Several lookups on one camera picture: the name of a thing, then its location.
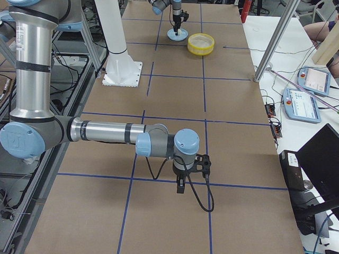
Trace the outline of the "yellow plastic steamer basket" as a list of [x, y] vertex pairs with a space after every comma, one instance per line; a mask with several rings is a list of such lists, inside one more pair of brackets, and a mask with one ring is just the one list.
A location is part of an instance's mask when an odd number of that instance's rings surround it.
[[196, 56], [206, 56], [213, 52], [215, 40], [205, 33], [192, 34], [188, 38], [188, 51]]

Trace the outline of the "light blue plate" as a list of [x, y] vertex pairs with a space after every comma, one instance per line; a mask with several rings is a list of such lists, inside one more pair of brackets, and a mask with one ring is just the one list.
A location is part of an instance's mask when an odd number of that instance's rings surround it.
[[168, 38], [172, 41], [183, 41], [183, 40], [185, 40], [188, 37], [189, 33], [185, 29], [181, 29], [181, 30], [183, 32], [181, 35], [175, 35], [174, 29], [169, 29], [167, 31]]

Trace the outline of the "red fire extinguisher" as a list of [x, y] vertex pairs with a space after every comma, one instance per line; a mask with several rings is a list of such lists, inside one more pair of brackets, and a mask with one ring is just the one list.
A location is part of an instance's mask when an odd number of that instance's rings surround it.
[[242, 13], [241, 13], [241, 19], [247, 18], [251, 4], [252, 4], [252, 0], [245, 0], [244, 1]]

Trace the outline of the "brown paper table cover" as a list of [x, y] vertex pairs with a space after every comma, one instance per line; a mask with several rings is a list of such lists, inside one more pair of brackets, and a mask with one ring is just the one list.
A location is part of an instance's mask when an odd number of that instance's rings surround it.
[[190, 33], [214, 37], [194, 56], [167, 38], [169, 13], [130, 1], [122, 22], [138, 87], [93, 85], [82, 119], [196, 131], [211, 160], [176, 192], [171, 162], [134, 146], [90, 141], [67, 149], [26, 253], [302, 253], [238, 10], [185, 4]]

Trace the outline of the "near orange usb hub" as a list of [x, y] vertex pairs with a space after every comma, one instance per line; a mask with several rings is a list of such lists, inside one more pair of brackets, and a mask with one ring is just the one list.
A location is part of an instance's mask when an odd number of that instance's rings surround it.
[[278, 122], [271, 122], [270, 123], [272, 135], [275, 139], [282, 138], [281, 133], [281, 124]]

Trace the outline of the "orange usb hub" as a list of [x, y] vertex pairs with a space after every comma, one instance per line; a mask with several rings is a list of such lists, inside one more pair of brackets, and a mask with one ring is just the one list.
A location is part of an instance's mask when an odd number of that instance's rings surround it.
[[265, 110], [266, 110], [266, 113], [267, 113], [267, 116], [268, 117], [273, 117], [273, 116], [276, 116], [276, 113], [275, 113], [275, 104], [265, 104]]
[[270, 123], [272, 135], [275, 139], [282, 138], [281, 133], [281, 124], [278, 122], [271, 122]]

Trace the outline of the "black box device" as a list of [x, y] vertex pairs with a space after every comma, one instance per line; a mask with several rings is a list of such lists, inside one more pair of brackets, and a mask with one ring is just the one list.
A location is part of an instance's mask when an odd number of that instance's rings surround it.
[[296, 152], [283, 150], [279, 154], [281, 169], [289, 191], [304, 192], [313, 189], [310, 180], [302, 176], [301, 166], [296, 157]]

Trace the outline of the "far orange usb hub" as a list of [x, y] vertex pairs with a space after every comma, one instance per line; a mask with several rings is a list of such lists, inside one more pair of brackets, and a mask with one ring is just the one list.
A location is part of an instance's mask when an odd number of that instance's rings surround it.
[[266, 110], [266, 113], [267, 113], [267, 116], [268, 117], [273, 117], [273, 116], [276, 116], [276, 113], [275, 113], [275, 104], [265, 104], [265, 110]]

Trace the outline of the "black laptop computer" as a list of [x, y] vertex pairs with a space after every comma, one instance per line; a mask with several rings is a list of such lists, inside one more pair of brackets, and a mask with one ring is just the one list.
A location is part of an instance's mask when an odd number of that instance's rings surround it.
[[297, 152], [297, 160], [313, 187], [324, 200], [306, 202], [302, 195], [290, 193], [292, 208], [301, 233], [329, 237], [328, 222], [322, 225], [331, 210], [338, 217], [338, 132], [325, 124]]

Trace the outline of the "near blue teach pendant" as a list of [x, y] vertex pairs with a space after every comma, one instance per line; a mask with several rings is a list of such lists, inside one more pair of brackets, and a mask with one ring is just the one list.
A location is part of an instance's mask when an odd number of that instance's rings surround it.
[[322, 121], [316, 100], [307, 93], [286, 88], [282, 97], [284, 110], [289, 119], [309, 123]]

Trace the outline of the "blue teach pendant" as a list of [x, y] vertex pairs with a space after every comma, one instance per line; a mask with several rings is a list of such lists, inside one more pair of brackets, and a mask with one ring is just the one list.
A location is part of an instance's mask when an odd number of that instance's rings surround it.
[[305, 66], [298, 72], [298, 85], [320, 96], [328, 96], [331, 84], [330, 73], [315, 67]]
[[289, 119], [309, 123], [322, 121], [316, 100], [307, 93], [286, 88], [282, 97], [284, 110]]

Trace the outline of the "far blue teach pendant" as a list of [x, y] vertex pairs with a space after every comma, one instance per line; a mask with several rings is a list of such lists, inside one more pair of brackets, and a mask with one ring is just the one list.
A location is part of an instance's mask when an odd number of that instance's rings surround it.
[[330, 73], [315, 67], [305, 66], [298, 72], [298, 85], [320, 96], [328, 96], [331, 84]]

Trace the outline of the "wooden beam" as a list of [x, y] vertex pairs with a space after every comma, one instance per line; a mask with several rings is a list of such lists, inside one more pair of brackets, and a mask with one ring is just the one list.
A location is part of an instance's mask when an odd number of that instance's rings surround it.
[[316, 53], [312, 56], [313, 63], [316, 65], [326, 65], [332, 56], [338, 51], [338, 22], [334, 25], [329, 35], [317, 48]]

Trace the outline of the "white pedestal base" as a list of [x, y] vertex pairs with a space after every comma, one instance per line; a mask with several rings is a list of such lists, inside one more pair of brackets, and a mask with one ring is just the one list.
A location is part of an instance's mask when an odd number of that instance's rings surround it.
[[118, 1], [96, 0], [95, 5], [109, 52], [103, 85], [137, 87], [142, 62], [128, 53]]

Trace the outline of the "aluminium frame post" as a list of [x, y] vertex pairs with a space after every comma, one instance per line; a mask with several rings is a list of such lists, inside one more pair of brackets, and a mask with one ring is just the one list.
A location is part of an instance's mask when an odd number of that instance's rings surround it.
[[292, 16], [295, 12], [297, 6], [299, 5], [300, 0], [290, 0], [286, 5], [286, 8], [279, 19], [279, 22], [273, 32], [271, 40], [267, 46], [267, 49], [260, 61], [260, 64], [257, 68], [257, 71], [254, 76], [254, 81], [259, 82], [264, 74], [265, 69], [268, 66], [269, 61], [271, 60]]

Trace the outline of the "aluminium table frame rail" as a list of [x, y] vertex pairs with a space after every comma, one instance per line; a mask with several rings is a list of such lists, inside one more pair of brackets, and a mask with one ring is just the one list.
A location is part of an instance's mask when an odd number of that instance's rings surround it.
[[[79, 116], [98, 73], [85, 53], [60, 53], [51, 72], [49, 107], [59, 120]], [[69, 143], [30, 159], [1, 149], [1, 253], [23, 253], [42, 212]]]

